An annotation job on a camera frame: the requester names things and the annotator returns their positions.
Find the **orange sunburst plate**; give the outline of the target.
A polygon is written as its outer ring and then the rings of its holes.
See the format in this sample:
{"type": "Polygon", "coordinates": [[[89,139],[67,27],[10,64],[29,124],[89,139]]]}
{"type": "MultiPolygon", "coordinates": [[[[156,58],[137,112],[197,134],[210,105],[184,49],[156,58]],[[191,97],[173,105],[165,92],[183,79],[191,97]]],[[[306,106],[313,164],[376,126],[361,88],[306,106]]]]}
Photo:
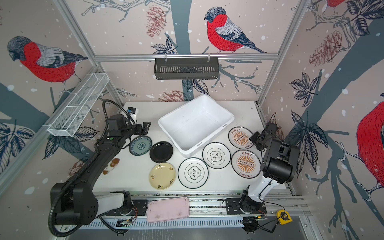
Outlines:
{"type": "Polygon", "coordinates": [[[254,146],[250,140],[253,133],[244,127],[234,127],[228,133],[230,143],[238,149],[250,149],[254,146]]]}
{"type": "Polygon", "coordinates": [[[261,161],[248,150],[239,150],[232,155],[231,165],[236,174],[245,179],[256,178],[261,172],[261,161]]]}

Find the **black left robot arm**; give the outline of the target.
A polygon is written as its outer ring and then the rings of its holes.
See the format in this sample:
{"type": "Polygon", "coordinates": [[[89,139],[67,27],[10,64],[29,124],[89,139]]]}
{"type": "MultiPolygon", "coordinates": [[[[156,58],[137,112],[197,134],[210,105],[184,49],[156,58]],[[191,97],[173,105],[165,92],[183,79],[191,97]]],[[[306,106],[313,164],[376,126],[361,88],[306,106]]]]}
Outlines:
{"type": "Polygon", "coordinates": [[[126,141],[133,135],[146,135],[150,126],[150,122],[131,123],[124,115],[109,117],[102,137],[95,144],[94,155],[65,183],[52,187],[49,226],[88,225],[111,210],[131,211],[133,203],[129,192],[114,191],[96,197],[93,188],[108,163],[123,149],[126,141]]]}

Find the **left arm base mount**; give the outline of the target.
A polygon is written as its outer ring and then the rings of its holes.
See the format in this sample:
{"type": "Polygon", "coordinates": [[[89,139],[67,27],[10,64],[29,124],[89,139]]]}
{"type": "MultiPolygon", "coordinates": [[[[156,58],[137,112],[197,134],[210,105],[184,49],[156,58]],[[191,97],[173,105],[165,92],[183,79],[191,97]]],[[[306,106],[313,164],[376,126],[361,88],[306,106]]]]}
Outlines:
{"type": "Polygon", "coordinates": [[[106,216],[145,216],[148,208],[148,200],[138,199],[132,200],[129,192],[123,192],[123,206],[106,213],[106,216]]]}

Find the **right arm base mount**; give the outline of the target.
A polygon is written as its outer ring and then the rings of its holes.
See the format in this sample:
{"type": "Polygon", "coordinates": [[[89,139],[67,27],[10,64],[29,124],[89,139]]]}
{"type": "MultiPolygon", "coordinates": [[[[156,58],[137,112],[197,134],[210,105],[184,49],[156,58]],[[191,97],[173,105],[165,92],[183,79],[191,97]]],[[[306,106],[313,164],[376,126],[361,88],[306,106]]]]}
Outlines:
{"type": "Polygon", "coordinates": [[[225,209],[228,215],[267,214],[264,203],[254,201],[248,196],[249,187],[243,190],[240,198],[225,199],[225,209]]]}

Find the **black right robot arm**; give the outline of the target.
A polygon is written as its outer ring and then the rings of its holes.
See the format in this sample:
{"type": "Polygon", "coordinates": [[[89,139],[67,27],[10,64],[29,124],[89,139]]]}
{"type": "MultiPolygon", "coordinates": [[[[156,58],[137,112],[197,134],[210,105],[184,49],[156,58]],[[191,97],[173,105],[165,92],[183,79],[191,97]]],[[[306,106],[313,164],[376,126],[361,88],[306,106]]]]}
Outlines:
{"type": "Polygon", "coordinates": [[[278,126],[267,123],[265,129],[251,136],[251,142],[264,154],[261,162],[263,176],[260,183],[243,191],[240,206],[245,212],[258,211],[265,196],[276,186],[293,180],[299,160],[300,149],[284,143],[277,136],[278,126]]]}

